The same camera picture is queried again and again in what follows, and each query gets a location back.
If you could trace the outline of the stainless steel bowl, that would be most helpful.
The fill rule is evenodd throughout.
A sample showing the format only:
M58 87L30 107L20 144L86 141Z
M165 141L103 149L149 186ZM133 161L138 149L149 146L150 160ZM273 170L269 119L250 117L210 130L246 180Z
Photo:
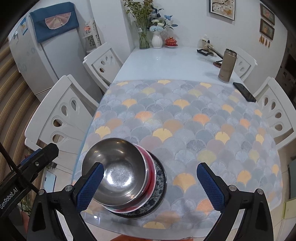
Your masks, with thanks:
M121 138L107 138L94 144L85 154L84 175L99 162L104 172L94 199L105 206L124 206L143 194L149 178L147 161L140 150Z

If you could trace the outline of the striped curtain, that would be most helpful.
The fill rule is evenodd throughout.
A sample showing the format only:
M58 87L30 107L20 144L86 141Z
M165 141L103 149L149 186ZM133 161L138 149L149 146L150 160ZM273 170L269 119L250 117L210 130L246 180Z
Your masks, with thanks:
M25 129L39 104L5 40L1 46L1 144L16 165L32 153L25 146Z

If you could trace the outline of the white chair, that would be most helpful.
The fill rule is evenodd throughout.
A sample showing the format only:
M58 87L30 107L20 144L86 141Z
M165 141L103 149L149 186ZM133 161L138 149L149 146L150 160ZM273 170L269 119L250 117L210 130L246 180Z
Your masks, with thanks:
M239 47L234 47L233 51L237 54L234 72L244 82L257 66L257 61L250 54Z
M254 97L274 138L282 137L292 131L289 136L276 144L278 150L287 146L295 139L295 107L285 91L274 78L267 77Z
M72 173L98 106L72 75L62 76L33 114L25 130L25 145L35 151L56 144L59 156L54 162Z
M83 66L103 92L114 81L123 62L106 42L84 57Z

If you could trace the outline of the red white bowl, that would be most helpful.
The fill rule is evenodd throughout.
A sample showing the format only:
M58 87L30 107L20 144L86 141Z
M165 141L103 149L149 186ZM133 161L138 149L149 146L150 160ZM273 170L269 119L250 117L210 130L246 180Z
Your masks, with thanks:
M143 147L137 144L135 144L135 146L140 150L145 160L147 161L148 169L149 169L148 182L145 186L143 194L141 194L140 197L136 198L132 202L122 207L104 206L107 210L111 212L123 214L123 213L130 213L130 212L136 211L147 203L147 201L151 198L154 192L154 189L156 186L157 174L156 174L156 166L154 164L153 158L151 154L149 154L148 151L145 150Z

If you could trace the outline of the far left white chair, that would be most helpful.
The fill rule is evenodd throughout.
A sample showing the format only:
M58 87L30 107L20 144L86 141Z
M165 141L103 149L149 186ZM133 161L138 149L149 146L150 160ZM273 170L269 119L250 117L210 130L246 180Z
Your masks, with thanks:
M106 42L84 57L83 66L103 92L114 81L123 62Z

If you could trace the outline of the far right white chair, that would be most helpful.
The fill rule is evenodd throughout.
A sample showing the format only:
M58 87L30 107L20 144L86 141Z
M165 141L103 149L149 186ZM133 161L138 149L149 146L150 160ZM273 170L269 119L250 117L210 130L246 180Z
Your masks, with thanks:
M233 51L237 54L234 72L244 82L257 66L257 61L250 54L239 47L234 47Z

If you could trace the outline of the white carved shelf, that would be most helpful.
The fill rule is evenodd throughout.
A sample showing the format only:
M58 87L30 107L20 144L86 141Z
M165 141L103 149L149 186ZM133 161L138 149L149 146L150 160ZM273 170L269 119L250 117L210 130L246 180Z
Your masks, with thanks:
M99 33L94 19L85 23L83 39L85 42L85 51L87 54L101 46Z

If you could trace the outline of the beige thermos bottle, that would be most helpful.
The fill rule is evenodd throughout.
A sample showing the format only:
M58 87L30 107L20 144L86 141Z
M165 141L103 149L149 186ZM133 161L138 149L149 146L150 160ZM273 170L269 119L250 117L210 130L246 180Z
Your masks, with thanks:
M237 53L231 49L226 49L224 52L220 72L218 78L223 82L229 82L235 63L237 59Z

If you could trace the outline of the blue fridge cover cloth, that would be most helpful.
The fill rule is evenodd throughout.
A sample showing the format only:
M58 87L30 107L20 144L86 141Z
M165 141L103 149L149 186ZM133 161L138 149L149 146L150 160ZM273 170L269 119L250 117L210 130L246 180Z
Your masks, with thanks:
M79 27L72 2L55 4L30 12L38 43Z

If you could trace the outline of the owl figurine desk lamp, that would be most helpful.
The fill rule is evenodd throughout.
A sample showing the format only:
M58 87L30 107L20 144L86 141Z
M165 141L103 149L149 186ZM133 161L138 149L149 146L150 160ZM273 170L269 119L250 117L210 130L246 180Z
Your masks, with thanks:
M222 61L223 61L223 56L221 53L219 53L217 50L214 49L213 45L211 44L209 38L205 35L202 39L201 39L201 49L197 49L197 52L203 56L218 56L220 58L220 60L216 60L214 61L213 65L221 68L222 66Z

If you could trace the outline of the small framed picture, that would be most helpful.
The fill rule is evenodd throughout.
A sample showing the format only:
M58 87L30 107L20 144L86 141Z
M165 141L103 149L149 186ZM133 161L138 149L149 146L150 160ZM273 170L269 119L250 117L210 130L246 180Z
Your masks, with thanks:
M275 29L272 25L270 25L264 19L260 20L259 31L260 31L260 33L262 33L263 35L268 37L270 40L273 40Z
M275 14L263 4L260 4L260 14L269 23L275 25Z

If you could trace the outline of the upper small framed picture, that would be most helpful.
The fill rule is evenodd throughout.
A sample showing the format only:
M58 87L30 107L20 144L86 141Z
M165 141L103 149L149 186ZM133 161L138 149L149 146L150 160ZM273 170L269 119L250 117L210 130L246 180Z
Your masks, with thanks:
M260 4L260 14L269 23L275 25L275 14L263 4Z

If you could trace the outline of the glass vase green branches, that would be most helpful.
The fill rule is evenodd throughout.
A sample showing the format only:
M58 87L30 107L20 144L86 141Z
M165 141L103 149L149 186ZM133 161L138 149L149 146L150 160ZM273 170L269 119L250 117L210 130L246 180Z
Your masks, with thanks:
M126 13L131 14L135 19L135 25L137 27L137 31L139 35L139 48L148 49L150 46L147 40L147 27L148 27L149 17L152 14L153 1L125 0L123 2L126 8Z

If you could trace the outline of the white vase blue flowers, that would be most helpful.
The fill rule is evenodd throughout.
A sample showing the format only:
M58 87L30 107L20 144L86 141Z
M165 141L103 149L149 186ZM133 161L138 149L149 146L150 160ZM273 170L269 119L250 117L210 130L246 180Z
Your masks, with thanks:
M173 23L173 15L161 15L163 8L155 8L152 6L152 13L149 16L149 31L152 33L152 47L161 49L163 47L163 39L161 33L166 29L173 30L178 25Z

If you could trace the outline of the large framed picture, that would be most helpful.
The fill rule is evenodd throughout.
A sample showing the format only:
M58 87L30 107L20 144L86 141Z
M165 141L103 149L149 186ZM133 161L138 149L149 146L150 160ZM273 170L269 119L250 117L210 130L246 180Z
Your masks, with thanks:
M235 20L236 0L210 0L209 12L223 16L229 20Z

